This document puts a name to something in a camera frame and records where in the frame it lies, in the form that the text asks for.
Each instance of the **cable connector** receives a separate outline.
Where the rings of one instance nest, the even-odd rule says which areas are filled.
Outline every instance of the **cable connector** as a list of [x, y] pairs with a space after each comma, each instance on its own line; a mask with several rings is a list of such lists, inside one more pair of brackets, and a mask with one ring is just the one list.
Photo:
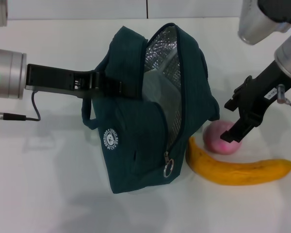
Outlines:
[[26, 117], [25, 115], [19, 115], [19, 114], [12, 114], [12, 113], [0, 113], [0, 120], [17, 120], [17, 121], [26, 121], [26, 120], [31, 120], [31, 121], [40, 121], [41, 120], [41, 116], [40, 113], [37, 109], [37, 106], [35, 105], [34, 102], [34, 95], [35, 95], [35, 91], [32, 92], [31, 95], [31, 100], [32, 100], [32, 105], [33, 108], [38, 116], [38, 118], [31, 118], [31, 117]]
[[285, 86], [283, 84], [277, 86], [277, 103], [291, 106], [291, 101], [285, 97]]

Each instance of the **banana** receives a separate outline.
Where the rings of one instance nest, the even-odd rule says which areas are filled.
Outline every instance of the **banana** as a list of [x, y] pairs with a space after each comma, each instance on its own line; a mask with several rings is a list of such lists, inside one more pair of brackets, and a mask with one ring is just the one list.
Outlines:
[[220, 162], [200, 149], [193, 137], [189, 139], [186, 160], [189, 167], [209, 181], [222, 185], [253, 185], [285, 177], [291, 171], [291, 161], [269, 159], [255, 163]]

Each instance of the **white surface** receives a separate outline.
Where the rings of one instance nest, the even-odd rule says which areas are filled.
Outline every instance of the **white surface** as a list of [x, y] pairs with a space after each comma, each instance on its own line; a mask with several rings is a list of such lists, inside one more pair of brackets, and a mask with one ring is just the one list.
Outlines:
[[[221, 117], [230, 120], [238, 113], [223, 105], [232, 91], [248, 75], [261, 73], [291, 33], [251, 47], [237, 38], [236, 18], [12, 21], [0, 28], [0, 49], [26, 52], [29, 63], [89, 70], [122, 25], [150, 38], [171, 21], [199, 42]], [[170, 185], [113, 195], [97, 131], [82, 124], [81, 100], [38, 93], [36, 104], [39, 123], [0, 121], [0, 233], [291, 233], [291, 174], [278, 182], [229, 187], [204, 180], [184, 163]], [[0, 100], [0, 111], [34, 117], [30, 92], [23, 101]], [[195, 136], [202, 145], [201, 134]], [[291, 160], [291, 108], [275, 103], [237, 154], [216, 156], [271, 157]]]
[[9, 19], [146, 18], [146, 0], [9, 0]]
[[149, 18], [238, 17], [243, 0], [148, 0]]

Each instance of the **sticker label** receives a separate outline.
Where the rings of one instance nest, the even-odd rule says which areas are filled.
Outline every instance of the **sticker label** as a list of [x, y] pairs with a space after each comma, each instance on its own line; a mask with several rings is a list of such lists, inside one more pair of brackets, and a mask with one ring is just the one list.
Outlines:
[[114, 129], [108, 129], [103, 135], [103, 142], [108, 150], [114, 150], [118, 145], [117, 133]]
[[274, 97], [275, 95], [277, 95], [277, 89], [273, 88], [269, 93], [267, 93], [264, 98], [270, 100], [272, 97]]

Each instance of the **bag handle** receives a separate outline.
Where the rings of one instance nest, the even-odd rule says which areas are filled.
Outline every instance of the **bag handle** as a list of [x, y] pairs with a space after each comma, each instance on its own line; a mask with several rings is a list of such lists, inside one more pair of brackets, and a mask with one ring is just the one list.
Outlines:
[[83, 99], [81, 110], [83, 124], [90, 128], [91, 130], [95, 130], [99, 127], [99, 121], [96, 118], [91, 119], [91, 110], [92, 110], [92, 100]]

